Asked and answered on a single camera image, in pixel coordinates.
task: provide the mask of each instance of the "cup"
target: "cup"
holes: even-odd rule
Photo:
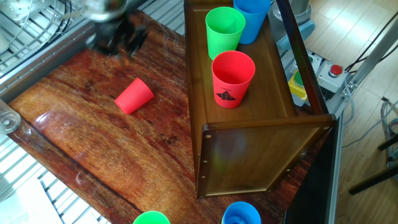
[[[236,49],[245,23],[244,16],[231,7],[217,7],[207,14],[207,47],[212,60],[224,51]]]
[[[260,214],[249,203],[232,203],[225,211],[222,224],[261,224]]]
[[[214,99],[224,108],[234,108],[242,98],[256,68],[246,54],[235,50],[223,52],[211,64]]]
[[[170,224],[170,222],[163,213],[149,211],[139,215],[132,224]]]
[[[136,78],[114,102],[124,113],[131,114],[153,97],[154,94],[149,87]]]
[[[240,44],[251,44],[256,40],[270,6],[271,0],[234,0],[234,9],[246,20]]]

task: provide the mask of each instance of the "green cup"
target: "green cup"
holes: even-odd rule
[[[246,21],[242,13],[232,7],[217,7],[206,16],[207,47],[214,58],[227,50],[236,50]]]
[[[156,211],[144,212],[132,224],[170,224],[165,215]]]

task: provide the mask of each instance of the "black logo on cup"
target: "black logo on cup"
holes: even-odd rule
[[[216,93],[217,96],[219,96],[222,100],[236,100],[235,98],[233,98],[228,91],[225,91],[223,93]]]

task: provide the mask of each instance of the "wooden floor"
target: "wooden floor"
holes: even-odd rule
[[[311,4],[317,28],[305,41],[307,48],[344,67],[359,56],[398,11],[398,0],[311,0]],[[343,145],[362,136],[381,118],[383,96],[393,103],[398,100],[398,50],[377,65],[354,95],[355,118],[344,128]],[[350,113],[348,106],[345,119]],[[348,193],[354,184],[386,168],[387,152],[376,149],[384,138],[380,124],[362,141],[343,148],[336,223],[398,223],[396,180],[390,179],[355,196]]]

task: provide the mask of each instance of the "table leg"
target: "table leg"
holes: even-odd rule
[[[393,177],[393,176],[395,176],[397,174],[398,174],[398,165],[394,166],[394,167],[391,167],[391,168],[388,168],[388,169],[386,169],[386,170],[384,170],[384,171],[382,171],[382,172],[380,172],[380,173],[378,173],[378,174],[376,174],[376,175],[374,175],[374,176],[362,181],[361,183],[359,183],[359,184],[355,185],[354,187],[350,188],[348,190],[348,192],[351,195],[360,193],[361,191],[366,190],[366,189],[372,187],[373,185],[376,185],[376,184],[378,184],[378,183],[380,183],[380,182],[382,182],[384,180],[387,180],[388,178]]]
[[[377,148],[380,151],[383,151],[383,150],[387,149],[388,147],[392,146],[393,144],[395,144],[396,142],[398,142],[398,134],[396,134],[392,138],[388,139],[387,141],[381,143]]]

